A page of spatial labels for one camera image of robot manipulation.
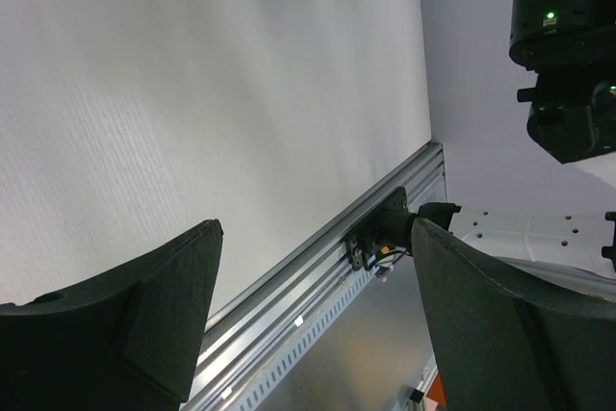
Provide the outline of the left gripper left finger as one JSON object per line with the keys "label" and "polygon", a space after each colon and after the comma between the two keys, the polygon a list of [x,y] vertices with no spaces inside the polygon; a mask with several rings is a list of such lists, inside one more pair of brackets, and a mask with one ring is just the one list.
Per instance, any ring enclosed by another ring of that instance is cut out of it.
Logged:
{"label": "left gripper left finger", "polygon": [[207,219],[111,270],[1,307],[5,410],[176,410],[189,399],[223,230]]}

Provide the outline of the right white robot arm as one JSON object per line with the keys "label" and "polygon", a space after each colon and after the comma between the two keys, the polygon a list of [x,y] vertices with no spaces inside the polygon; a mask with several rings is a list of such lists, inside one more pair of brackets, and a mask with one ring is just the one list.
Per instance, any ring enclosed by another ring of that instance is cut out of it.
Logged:
{"label": "right white robot arm", "polygon": [[615,0],[421,0],[455,237],[615,293]]}

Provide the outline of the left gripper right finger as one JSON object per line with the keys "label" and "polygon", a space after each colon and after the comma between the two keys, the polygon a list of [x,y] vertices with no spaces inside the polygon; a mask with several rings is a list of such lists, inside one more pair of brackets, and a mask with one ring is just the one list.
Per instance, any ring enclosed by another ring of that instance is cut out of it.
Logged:
{"label": "left gripper right finger", "polygon": [[615,304],[419,218],[412,255],[449,410],[612,410]]}

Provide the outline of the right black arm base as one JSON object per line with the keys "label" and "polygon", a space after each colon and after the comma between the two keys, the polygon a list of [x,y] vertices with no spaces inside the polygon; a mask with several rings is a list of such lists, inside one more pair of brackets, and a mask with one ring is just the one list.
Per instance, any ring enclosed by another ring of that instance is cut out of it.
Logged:
{"label": "right black arm base", "polygon": [[354,225],[345,236],[346,254],[353,270],[369,271],[381,248],[408,250],[417,215],[407,207],[407,192],[397,187]]}

